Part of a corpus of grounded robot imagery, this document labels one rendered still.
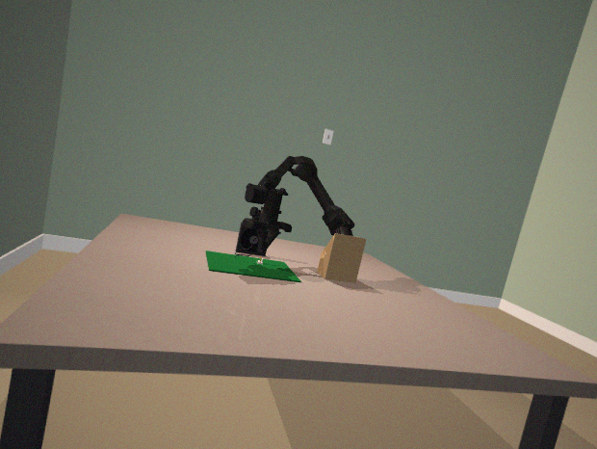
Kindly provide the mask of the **black cable with plug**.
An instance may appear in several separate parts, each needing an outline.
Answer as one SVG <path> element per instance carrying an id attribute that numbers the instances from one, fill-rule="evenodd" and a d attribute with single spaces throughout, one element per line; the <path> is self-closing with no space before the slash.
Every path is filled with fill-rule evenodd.
<path id="1" fill-rule="evenodd" d="M 263 249 L 262 249 L 262 250 L 259 248 L 259 243 L 258 243 L 258 248 L 257 248 L 257 250 L 258 250 L 258 251 L 260 251 L 260 252 L 267 252 L 268 243 L 269 243 L 269 242 L 265 242 L 265 244 L 264 244 L 264 247 L 263 247 Z M 236 251 L 236 252 L 238 252 L 238 251 Z M 236 254 L 236 252 L 235 252 L 235 254 Z M 236 254 L 236 255 L 245 255 L 245 254 Z"/>

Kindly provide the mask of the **green circuit board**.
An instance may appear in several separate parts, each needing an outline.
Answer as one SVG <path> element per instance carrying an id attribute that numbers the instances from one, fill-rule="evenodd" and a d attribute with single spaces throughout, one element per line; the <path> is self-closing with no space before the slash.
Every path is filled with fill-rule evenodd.
<path id="1" fill-rule="evenodd" d="M 282 261 L 206 251 L 209 271 L 301 282 Z"/>

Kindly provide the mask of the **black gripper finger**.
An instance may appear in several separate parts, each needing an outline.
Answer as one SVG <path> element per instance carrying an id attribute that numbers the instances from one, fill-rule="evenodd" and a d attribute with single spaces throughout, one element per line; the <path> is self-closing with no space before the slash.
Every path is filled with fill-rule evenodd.
<path id="1" fill-rule="evenodd" d="M 255 229 L 255 231 L 257 232 L 258 235 L 258 241 L 259 241 L 259 248 L 262 250 L 264 247 L 264 244 L 266 242 L 267 236 L 268 236 L 268 231 L 263 231 L 263 230 L 259 230 L 259 229 Z"/>
<path id="2" fill-rule="evenodd" d="M 278 231 L 272 231 L 272 230 L 269 230 L 269 229 L 267 229 L 267 231 L 268 231 L 269 233 L 268 233 L 268 236 L 267 236 L 266 242 L 269 242 L 269 243 L 268 243 L 268 247 L 269 247 L 269 246 L 270 246 L 270 244 L 273 242 L 273 240 L 274 240 L 274 239 L 275 239 L 275 238 L 276 238 L 276 237 L 277 237 L 279 234 L 281 234 L 281 232 L 278 232 Z"/>

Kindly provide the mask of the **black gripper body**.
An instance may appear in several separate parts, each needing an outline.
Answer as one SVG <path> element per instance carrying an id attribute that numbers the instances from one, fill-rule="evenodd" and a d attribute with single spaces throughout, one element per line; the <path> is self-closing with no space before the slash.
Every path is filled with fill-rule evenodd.
<path id="1" fill-rule="evenodd" d="M 279 232 L 279 229 L 283 229 L 285 232 L 291 232 L 292 226 L 290 224 L 277 221 L 278 214 L 281 214 L 282 212 L 279 211 L 279 209 L 279 207 L 272 207 L 264 204 L 264 207 L 261 206 L 261 210 L 263 210 L 261 219 L 259 218 L 257 221 L 254 219 L 244 218 L 242 225 L 250 229 L 259 229 L 263 231 L 267 231 L 268 228 L 272 231 Z"/>

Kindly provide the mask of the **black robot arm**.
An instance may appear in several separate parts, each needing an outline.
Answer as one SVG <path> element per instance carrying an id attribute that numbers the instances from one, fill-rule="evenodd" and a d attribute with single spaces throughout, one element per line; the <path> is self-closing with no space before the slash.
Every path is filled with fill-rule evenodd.
<path id="1" fill-rule="evenodd" d="M 296 169 L 292 169 L 293 165 L 298 166 Z M 287 157 L 275 170 L 267 172 L 258 185 L 247 184 L 245 200 L 247 202 L 266 204 L 280 208 L 282 196 L 288 196 L 288 193 L 284 188 L 278 190 L 275 189 L 275 187 L 280 183 L 282 179 L 281 177 L 286 172 L 290 172 L 293 176 L 299 177 L 300 180 L 303 180 L 308 184 L 324 210 L 322 218 L 331 235 L 338 233 L 352 236 L 351 229 L 354 227 L 354 222 L 342 208 L 333 203 L 318 178 L 317 167 L 311 158 L 304 156 Z"/>

